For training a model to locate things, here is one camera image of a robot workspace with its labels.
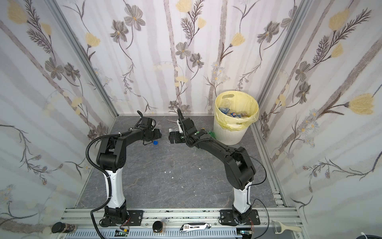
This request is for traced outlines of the black round knob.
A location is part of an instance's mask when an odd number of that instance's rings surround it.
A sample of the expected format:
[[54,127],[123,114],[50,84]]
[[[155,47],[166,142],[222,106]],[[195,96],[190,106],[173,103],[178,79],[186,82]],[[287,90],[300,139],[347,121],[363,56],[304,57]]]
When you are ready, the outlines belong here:
[[162,233],[164,231],[165,224],[162,221],[155,221],[152,225],[154,233]]

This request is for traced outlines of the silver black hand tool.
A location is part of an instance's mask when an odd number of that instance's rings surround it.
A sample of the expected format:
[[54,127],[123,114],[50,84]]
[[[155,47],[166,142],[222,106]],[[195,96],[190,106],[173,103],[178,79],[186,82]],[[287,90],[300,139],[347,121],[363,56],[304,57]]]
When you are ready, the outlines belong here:
[[181,234],[186,234],[194,231],[204,231],[206,229],[210,229],[211,224],[208,223],[187,223],[183,224],[180,233]]

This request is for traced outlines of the blue label bottle white cap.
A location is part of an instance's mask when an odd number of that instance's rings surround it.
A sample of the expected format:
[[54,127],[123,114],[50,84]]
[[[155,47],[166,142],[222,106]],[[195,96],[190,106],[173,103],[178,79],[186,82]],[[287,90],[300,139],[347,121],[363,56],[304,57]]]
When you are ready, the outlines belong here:
[[223,113],[223,114],[228,114],[230,109],[229,108],[219,108],[219,110]]

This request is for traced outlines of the yellow plastic bin liner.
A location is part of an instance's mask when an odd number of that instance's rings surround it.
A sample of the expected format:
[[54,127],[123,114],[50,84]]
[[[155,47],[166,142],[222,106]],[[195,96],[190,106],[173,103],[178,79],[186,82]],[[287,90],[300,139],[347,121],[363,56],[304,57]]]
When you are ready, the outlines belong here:
[[242,131],[259,118],[258,102],[241,91],[226,91],[215,100],[214,119],[223,129]]

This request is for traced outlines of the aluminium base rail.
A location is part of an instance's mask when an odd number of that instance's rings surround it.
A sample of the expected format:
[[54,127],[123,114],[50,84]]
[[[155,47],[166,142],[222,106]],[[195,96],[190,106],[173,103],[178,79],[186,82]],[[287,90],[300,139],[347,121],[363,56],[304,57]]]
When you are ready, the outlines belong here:
[[[274,233],[272,220],[282,222],[287,226],[302,228],[301,233],[285,231],[283,234]],[[242,239],[306,239],[308,236],[302,220],[295,208],[255,208],[250,221],[244,225],[226,226],[228,217],[222,209],[140,209],[133,212],[131,221],[119,228],[110,226],[100,227],[99,230],[117,229],[123,233],[131,229],[151,229],[155,221],[165,224],[164,231],[169,228],[180,230],[187,223],[208,223],[211,228],[235,228]]]

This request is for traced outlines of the cream plastic peeler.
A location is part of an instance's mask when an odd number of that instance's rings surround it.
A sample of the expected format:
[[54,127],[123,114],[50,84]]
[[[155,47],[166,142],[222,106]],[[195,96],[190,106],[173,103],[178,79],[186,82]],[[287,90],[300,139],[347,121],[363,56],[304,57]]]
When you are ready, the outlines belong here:
[[287,226],[287,225],[285,225],[282,222],[277,221],[277,220],[272,220],[272,223],[273,223],[274,233],[276,235],[283,234],[285,231],[291,231],[291,232],[296,232],[296,233],[302,232],[301,227]]

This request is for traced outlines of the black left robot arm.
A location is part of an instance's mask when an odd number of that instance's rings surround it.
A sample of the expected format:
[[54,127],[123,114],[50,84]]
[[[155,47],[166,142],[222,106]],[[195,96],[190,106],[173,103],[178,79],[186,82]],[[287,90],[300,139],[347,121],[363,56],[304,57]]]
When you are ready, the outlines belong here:
[[98,136],[87,145],[86,160],[103,174],[106,185],[106,202],[91,210],[91,219],[96,228],[128,224],[131,216],[122,192],[122,171],[127,160],[127,147],[137,141],[152,143],[161,136],[156,121],[141,116],[128,131]]

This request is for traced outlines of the white ribbed trash bin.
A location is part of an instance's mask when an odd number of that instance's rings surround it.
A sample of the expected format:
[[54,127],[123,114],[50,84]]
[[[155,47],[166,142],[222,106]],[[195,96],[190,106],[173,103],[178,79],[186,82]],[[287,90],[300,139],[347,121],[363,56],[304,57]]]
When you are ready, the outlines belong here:
[[222,142],[223,144],[235,145],[242,140],[248,128],[242,131],[229,131],[219,126],[216,120],[214,119],[213,132],[215,133],[216,139]]

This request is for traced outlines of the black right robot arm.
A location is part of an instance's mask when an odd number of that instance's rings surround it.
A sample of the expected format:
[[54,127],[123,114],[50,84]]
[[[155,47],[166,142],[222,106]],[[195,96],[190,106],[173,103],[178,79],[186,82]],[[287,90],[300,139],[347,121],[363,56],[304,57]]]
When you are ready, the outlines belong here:
[[250,185],[256,174],[247,150],[243,147],[234,148],[221,143],[204,129],[197,129],[190,118],[179,116],[177,124],[179,130],[170,132],[170,143],[184,143],[188,147],[202,149],[223,163],[226,178],[234,188],[233,221],[237,225],[245,224],[252,212],[249,202]]

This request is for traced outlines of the green bottle yellow cap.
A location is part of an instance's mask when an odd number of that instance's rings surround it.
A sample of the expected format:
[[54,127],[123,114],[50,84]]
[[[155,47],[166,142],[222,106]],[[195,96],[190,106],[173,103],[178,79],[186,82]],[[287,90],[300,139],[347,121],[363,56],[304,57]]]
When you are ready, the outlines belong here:
[[215,133],[214,133],[213,131],[209,131],[208,134],[209,134],[211,137],[216,138]]

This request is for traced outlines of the black jar on rail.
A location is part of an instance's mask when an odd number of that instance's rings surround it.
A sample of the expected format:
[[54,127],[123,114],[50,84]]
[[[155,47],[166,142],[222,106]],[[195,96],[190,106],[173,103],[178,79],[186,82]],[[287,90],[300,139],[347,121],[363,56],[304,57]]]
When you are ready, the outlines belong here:
[[51,232],[53,234],[56,234],[56,233],[69,234],[69,233],[74,233],[76,229],[77,229],[77,226],[74,224],[57,222],[52,226]]

